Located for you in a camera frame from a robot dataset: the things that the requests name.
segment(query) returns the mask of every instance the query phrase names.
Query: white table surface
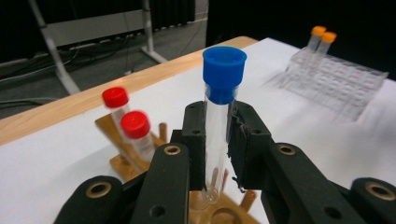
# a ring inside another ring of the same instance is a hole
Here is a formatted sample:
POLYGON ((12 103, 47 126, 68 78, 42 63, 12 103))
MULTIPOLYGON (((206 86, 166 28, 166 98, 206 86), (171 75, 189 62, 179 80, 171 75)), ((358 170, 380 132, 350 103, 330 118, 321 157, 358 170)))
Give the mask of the white table surface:
MULTIPOLYGON (((355 178, 370 176, 396 186, 396 82, 384 82, 358 121, 337 122, 326 109, 276 86, 274 77, 297 50, 269 38, 245 48, 237 100, 256 109, 276 142, 300 147, 331 181, 349 188, 355 178)), ((148 113, 155 133, 167 122, 170 136, 182 127, 184 107, 202 100, 197 67, 131 94, 129 104, 148 113)), ((0 146, 0 223, 52 223, 82 182, 118 176, 108 162, 117 150, 94 124, 107 113, 99 106, 0 146)), ((238 203, 243 197, 231 179, 225 193, 238 203)), ((267 223, 260 194, 249 213, 267 223)))

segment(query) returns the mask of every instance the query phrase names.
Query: red cap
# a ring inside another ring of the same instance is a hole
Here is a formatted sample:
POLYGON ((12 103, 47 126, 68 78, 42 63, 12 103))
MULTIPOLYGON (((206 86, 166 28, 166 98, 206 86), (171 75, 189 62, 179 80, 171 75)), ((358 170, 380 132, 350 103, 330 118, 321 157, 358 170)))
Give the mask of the red cap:
POLYGON ((126 113, 121 119, 121 128, 130 138, 142 138, 149 133, 148 116, 143 111, 137 110, 126 113))
POLYGON ((126 105, 129 101, 126 90, 123 87, 113 87, 102 93, 105 105, 109 108, 126 105))

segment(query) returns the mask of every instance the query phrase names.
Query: wooden table edge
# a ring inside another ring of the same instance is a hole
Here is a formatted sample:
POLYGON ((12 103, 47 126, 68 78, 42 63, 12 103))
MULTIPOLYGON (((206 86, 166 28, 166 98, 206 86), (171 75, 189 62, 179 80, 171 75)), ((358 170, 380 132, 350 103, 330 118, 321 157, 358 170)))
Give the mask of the wooden table edge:
MULTIPOLYGON (((257 42, 250 37, 238 36, 219 45, 242 49, 257 42)), ((0 119, 0 146, 102 105, 101 94, 110 87, 123 86, 129 93, 133 93, 202 65, 203 51, 204 49, 195 51, 133 75, 121 77, 55 102, 0 119)))

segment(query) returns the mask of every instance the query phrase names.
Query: blue screw cap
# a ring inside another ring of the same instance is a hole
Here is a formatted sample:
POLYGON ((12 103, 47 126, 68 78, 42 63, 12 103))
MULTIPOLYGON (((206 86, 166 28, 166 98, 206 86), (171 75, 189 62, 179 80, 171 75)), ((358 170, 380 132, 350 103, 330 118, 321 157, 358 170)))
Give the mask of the blue screw cap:
POLYGON ((232 47, 213 47, 204 51, 204 82, 207 98, 217 105, 227 105, 235 98, 235 89, 242 82, 244 51, 232 47))

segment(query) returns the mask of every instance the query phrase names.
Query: wooden test tube rack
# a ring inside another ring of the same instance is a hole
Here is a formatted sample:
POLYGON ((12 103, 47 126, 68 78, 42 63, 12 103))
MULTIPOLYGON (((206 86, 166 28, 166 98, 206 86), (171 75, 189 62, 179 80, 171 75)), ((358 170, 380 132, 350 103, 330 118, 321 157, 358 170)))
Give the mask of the wooden test tube rack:
MULTIPOLYGON (((108 139, 118 148, 120 154, 110 160, 113 169, 120 175, 123 181, 129 181, 138 175, 146 172, 149 169, 149 162, 141 161, 134 152, 130 144, 122 141, 122 138, 117 131, 113 119, 108 114, 95 121, 97 127, 107 136, 108 139)), ((151 133, 154 146, 160 147, 167 142, 166 124, 160 124, 160 136, 151 133)), ((201 191, 190 192, 190 206, 200 203, 201 191)), ((240 205, 234 203, 225 194, 220 194, 219 201, 215 204, 210 204, 204 210, 196 210, 190 208, 189 220, 192 224, 239 224, 248 223, 256 224, 253 217, 248 214, 248 210, 256 198, 256 193, 253 190, 248 190, 240 205)))

